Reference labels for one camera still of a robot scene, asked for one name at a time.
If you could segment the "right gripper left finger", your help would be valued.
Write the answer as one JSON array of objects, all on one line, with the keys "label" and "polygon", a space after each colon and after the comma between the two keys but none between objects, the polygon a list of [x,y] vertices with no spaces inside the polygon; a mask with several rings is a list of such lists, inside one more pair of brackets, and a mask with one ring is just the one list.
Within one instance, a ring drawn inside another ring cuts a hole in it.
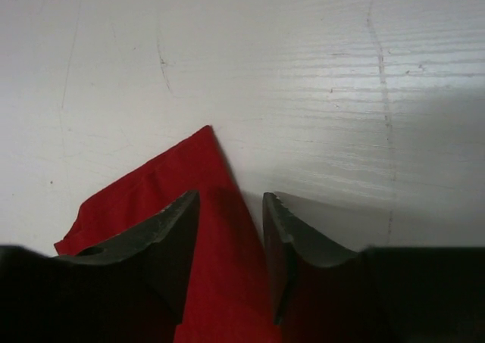
[{"label": "right gripper left finger", "polygon": [[183,320],[199,193],[74,256],[1,248],[3,342],[172,342]]}]

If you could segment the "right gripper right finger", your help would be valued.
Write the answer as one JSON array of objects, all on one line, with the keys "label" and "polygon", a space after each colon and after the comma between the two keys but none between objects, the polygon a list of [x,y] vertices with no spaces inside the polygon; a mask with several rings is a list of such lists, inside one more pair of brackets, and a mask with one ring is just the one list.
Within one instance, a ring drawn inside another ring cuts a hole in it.
[{"label": "right gripper right finger", "polygon": [[262,200],[273,321],[285,342],[482,342],[481,247],[352,251]]}]

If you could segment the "red t-shirt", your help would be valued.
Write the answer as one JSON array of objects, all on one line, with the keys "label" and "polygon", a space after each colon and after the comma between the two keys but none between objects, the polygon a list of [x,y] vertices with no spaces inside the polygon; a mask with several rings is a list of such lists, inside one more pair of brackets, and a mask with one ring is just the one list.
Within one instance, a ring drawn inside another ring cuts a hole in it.
[{"label": "red t-shirt", "polygon": [[152,216],[190,189],[200,194],[199,230],[176,341],[279,342],[263,247],[210,126],[84,201],[55,250],[77,254]]}]

